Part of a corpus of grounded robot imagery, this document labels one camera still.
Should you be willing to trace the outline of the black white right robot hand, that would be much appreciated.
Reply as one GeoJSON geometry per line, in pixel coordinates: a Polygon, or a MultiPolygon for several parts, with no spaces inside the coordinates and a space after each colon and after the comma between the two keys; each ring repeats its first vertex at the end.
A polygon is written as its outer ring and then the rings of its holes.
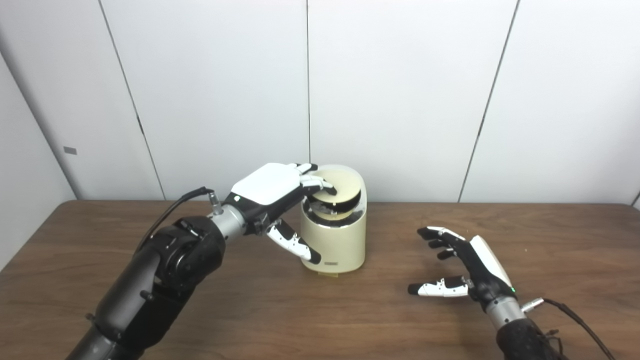
{"type": "Polygon", "coordinates": [[[516,299],[514,287],[502,264],[480,236],[465,239],[444,227],[427,226],[417,233],[432,249],[442,248],[439,260],[459,259],[467,275],[446,276],[423,284],[409,284],[407,292],[420,297],[465,297],[480,303],[483,310],[503,297],[516,299]]]}

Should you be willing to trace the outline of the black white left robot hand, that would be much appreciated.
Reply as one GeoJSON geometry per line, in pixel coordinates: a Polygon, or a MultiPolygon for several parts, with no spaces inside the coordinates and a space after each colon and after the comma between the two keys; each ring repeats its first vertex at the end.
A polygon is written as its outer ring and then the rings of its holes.
{"type": "Polygon", "coordinates": [[[243,235],[265,235],[298,258],[319,264],[322,255],[282,219],[288,210],[318,192],[338,193],[333,184],[313,174],[317,170],[317,164],[310,162],[269,162],[236,182],[224,204],[242,217],[243,235]]]}

